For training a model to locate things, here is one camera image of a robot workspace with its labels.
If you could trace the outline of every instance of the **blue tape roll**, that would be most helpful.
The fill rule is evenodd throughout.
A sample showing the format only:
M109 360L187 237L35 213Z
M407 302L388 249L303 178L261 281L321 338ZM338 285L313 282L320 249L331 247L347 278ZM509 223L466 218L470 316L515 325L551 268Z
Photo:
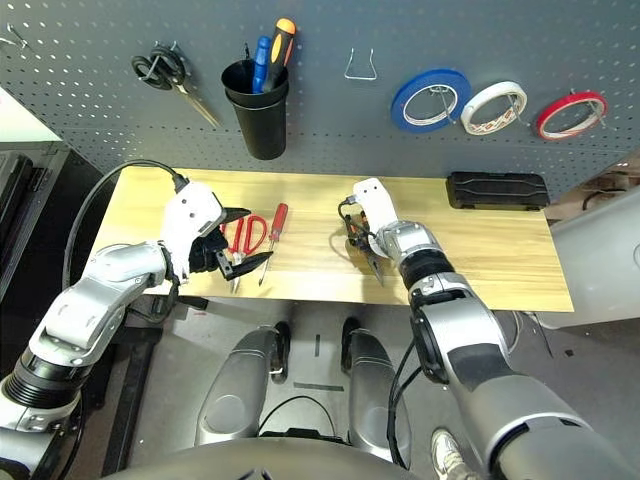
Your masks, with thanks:
M407 105L415 96L423 90L436 86L444 86L452 91L455 105L450 104L453 109L449 112L449 117L453 120L459 118L462 109L471 99L469 80L455 70L438 68L421 73L398 90L391 103L391 120L393 120L393 123L402 130L412 133L432 132L449 125L451 122L449 122L444 108L439 115L426 119L414 118L407 113Z

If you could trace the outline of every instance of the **red tape roll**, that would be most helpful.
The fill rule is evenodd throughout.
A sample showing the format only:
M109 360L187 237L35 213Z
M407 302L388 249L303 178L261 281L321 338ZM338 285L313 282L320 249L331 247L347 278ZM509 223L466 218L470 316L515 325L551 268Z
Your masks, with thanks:
M562 112L563 110L570 108L574 105L581 103L590 103L593 108L593 113L585 118L579 124L563 130L561 132L547 132L545 126L554 115ZM574 137L580 135L582 132L594 127L602 117L607 113L607 101L602 95L596 92L580 92L572 93L566 97L562 97L547 108L538 117L536 127L538 129L538 135L545 140L562 140L564 138Z

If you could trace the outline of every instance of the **white tape roll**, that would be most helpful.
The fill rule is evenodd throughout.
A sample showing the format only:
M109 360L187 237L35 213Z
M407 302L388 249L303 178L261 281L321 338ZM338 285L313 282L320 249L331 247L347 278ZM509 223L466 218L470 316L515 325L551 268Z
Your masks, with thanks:
M473 115L484 105L495 98L504 96L511 97L513 106L509 107L502 115L486 123L471 122ZM500 82L485 88L469 100L469 103L467 103L464 110L462 110L460 121L467 133L470 133L471 135L487 135L489 133L497 132L509 125L524 111L524 107L526 106L527 94L524 93L524 90L522 90L520 85L516 82Z

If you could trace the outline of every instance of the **tape roll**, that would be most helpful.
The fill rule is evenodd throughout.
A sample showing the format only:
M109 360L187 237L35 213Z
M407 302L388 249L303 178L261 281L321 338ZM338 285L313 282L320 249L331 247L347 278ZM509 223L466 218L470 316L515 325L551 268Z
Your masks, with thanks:
M433 117L416 118L409 115L407 107L416 96L424 91L431 91L435 94L440 91L443 93L450 91L453 94L453 102L447 105L446 111L443 108L441 113ZM462 108L469 101L469 98L471 98L471 85L462 73L448 68L427 70L398 90L391 103L391 120L399 128L412 133L432 132L450 125L449 119L459 118Z
M512 106L489 122L473 123L471 121L473 115L483 106L499 97L515 97L511 99ZM527 94L516 82L500 82L485 88L475 95L464 106L460 121L462 126L471 135L488 135L503 129L513 122L524 111L527 106Z
M554 115L566 110L567 108L573 107L574 105L580 105L586 103L590 105L592 109L591 115L585 118L583 121L574 125L571 128L566 130L562 130L560 132L548 132L545 130L547 123L551 120ZM545 108L540 116L538 117L538 121L536 122L536 127L538 130L538 135L540 135L545 140L562 140L564 138L575 137L576 135L580 135L585 130L589 130L594 127L600 119L604 117L607 113L607 101L604 99L602 95L596 92L579 92L572 93L571 95L567 95L566 97L562 97L547 108Z

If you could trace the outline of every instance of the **blue screwdriver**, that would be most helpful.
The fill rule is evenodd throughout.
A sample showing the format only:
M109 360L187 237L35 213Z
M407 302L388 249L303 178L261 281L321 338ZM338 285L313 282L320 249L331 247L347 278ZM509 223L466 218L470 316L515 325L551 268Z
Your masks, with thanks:
M271 39L266 35L258 39L256 47L256 60L253 71L253 83L251 85L253 93L262 93L262 85L267 78L267 64L269 63L269 48Z

